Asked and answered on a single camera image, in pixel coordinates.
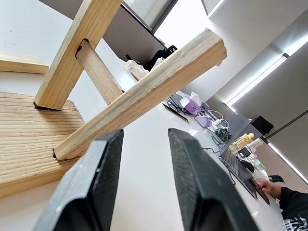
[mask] pine wood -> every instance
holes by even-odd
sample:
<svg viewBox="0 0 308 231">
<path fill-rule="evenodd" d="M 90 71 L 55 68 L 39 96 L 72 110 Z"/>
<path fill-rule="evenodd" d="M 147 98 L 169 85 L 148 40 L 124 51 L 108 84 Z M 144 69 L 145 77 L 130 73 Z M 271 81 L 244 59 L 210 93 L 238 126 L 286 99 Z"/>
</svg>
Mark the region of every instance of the pine wood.
<svg viewBox="0 0 308 231">
<path fill-rule="evenodd" d="M 80 46 L 80 50 L 76 54 L 77 59 L 88 73 L 106 104 L 110 104 L 113 100 L 122 95 L 120 85 L 89 42 L 83 40 Z"/>
<path fill-rule="evenodd" d="M 53 157 L 53 148 L 84 124 L 74 103 L 40 111 L 33 99 L 0 93 L 0 198 L 57 181 L 77 161 Z"/>
<path fill-rule="evenodd" d="M 54 149 L 56 157 L 62 160 L 81 155 L 91 140 L 124 128 L 226 56 L 223 41 L 212 31 L 204 31 L 66 138 Z"/>
<path fill-rule="evenodd" d="M 0 71 L 46 74 L 48 69 L 38 57 L 0 51 Z"/>
<path fill-rule="evenodd" d="M 35 96 L 39 107 L 61 110 L 83 68 L 75 58 L 83 39 L 96 48 L 122 0 L 83 0 L 44 82 Z"/>
</svg>

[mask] wooden leg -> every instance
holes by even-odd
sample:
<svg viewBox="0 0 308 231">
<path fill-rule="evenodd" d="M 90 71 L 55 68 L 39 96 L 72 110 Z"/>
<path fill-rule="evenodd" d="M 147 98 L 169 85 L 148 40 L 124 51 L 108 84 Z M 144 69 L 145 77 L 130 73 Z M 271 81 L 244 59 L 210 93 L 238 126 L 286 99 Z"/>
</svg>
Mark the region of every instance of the wooden leg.
<svg viewBox="0 0 308 231">
<path fill-rule="evenodd" d="M 204 31 L 56 146 L 57 159 L 81 155 L 91 140 L 124 128 L 226 57 L 223 41 Z"/>
<path fill-rule="evenodd" d="M 75 58 L 84 38 L 93 48 L 104 35 L 122 0 L 84 0 L 44 82 L 34 99 L 36 107 L 61 110 L 83 68 Z"/>
<path fill-rule="evenodd" d="M 76 58 L 88 73 L 106 104 L 110 104 L 122 95 L 120 85 L 89 42 L 86 40 L 81 42 L 80 50 L 76 54 Z"/>
</svg>

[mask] white desk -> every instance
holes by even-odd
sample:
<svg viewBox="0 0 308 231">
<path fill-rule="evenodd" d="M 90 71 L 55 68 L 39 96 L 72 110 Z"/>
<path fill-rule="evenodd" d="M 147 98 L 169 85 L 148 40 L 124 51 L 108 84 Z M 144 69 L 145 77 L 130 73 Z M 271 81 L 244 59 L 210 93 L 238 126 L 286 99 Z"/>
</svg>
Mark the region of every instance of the white desk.
<svg viewBox="0 0 308 231">
<path fill-rule="evenodd" d="M 38 0 L 0 0 L 0 50 L 41 57 L 51 64 L 71 20 Z M 101 40 L 97 53 L 124 90 L 134 78 Z M 0 91 L 35 95 L 41 75 L 0 72 Z M 85 121 L 106 107 L 94 85 L 83 73 L 69 99 Z M 111 231 L 182 231 L 180 208 L 173 178 L 168 128 L 191 132 L 189 124 L 162 105 L 125 128 L 119 185 Z M 202 145 L 214 144 L 196 134 Z M 217 156 L 211 155 L 223 168 Z M 52 195 L 57 182 L 0 200 L 0 230 L 30 231 Z M 271 200 L 269 207 L 256 201 L 237 182 L 236 188 L 259 227 L 285 230 L 282 217 Z"/>
</svg>

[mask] fluorescent light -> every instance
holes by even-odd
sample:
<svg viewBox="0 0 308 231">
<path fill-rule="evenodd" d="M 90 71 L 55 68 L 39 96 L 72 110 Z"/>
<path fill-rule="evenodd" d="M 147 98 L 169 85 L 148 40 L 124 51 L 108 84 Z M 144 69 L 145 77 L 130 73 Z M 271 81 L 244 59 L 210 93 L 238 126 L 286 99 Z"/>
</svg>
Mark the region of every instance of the fluorescent light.
<svg viewBox="0 0 308 231">
<path fill-rule="evenodd" d="M 229 100 L 226 104 L 228 107 L 235 104 L 240 98 L 246 95 L 252 88 L 254 88 L 258 83 L 264 80 L 270 73 L 272 73 L 278 66 L 280 66 L 286 60 L 285 57 L 281 56 L 273 65 L 271 65 L 267 70 L 265 70 L 259 77 L 257 77 L 252 83 L 250 83 L 246 88 L 244 88 L 235 97 Z"/>
<path fill-rule="evenodd" d="M 213 13 L 215 13 L 215 11 L 219 8 L 219 6 L 224 2 L 225 0 L 220 0 L 216 6 L 212 9 L 212 11 L 207 15 L 207 17 L 211 17 L 213 15 Z"/>
<path fill-rule="evenodd" d="M 230 105 L 230 104 L 227 103 L 227 106 L 228 106 L 234 113 L 237 113 L 237 111 L 234 109 L 234 107 L 232 107 L 232 105 Z"/>
<path fill-rule="evenodd" d="M 284 162 L 287 163 L 288 166 L 290 166 L 291 169 L 293 169 L 294 172 L 296 172 L 301 179 L 303 179 L 306 184 L 308 184 L 308 179 L 306 179 L 306 177 L 274 145 L 271 143 L 268 143 L 268 145 L 272 150 L 274 150 L 275 153 L 278 154 L 278 156 L 280 156 L 282 160 L 284 160 Z"/>
<path fill-rule="evenodd" d="M 285 49 L 285 53 L 291 56 L 292 54 L 297 52 L 302 46 L 304 46 L 307 42 L 308 42 L 308 35 L 304 36 L 299 41 L 293 43 L 291 46 Z"/>
</svg>

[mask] wood grain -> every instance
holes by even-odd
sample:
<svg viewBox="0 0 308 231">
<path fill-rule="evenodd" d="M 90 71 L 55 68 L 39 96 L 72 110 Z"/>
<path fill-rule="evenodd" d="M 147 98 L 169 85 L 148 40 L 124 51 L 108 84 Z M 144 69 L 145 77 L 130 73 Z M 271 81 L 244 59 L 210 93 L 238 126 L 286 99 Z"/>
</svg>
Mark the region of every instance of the wood grain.
<svg viewBox="0 0 308 231">
<path fill-rule="evenodd" d="M 0 71 L 46 74 L 48 69 L 38 57 L 0 51 Z"/>
<path fill-rule="evenodd" d="M 76 54 L 77 59 L 89 75 L 106 104 L 110 104 L 113 100 L 122 95 L 120 85 L 93 47 L 86 40 L 82 40 L 80 46 L 81 48 Z"/>
<path fill-rule="evenodd" d="M 34 102 L 39 107 L 61 110 L 83 68 L 75 58 L 83 39 L 96 48 L 122 0 L 83 0 Z"/>
<path fill-rule="evenodd" d="M 81 155 L 91 140 L 124 128 L 226 57 L 223 41 L 204 31 L 59 144 L 54 149 L 57 158 Z"/>
<path fill-rule="evenodd" d="M 57 181 L 77 161 L 53 157 L 53 148 L 84 124 L 74 103 L 40 111 L 33 99 L 0 92 L 0 198 Z"/>
</svg>

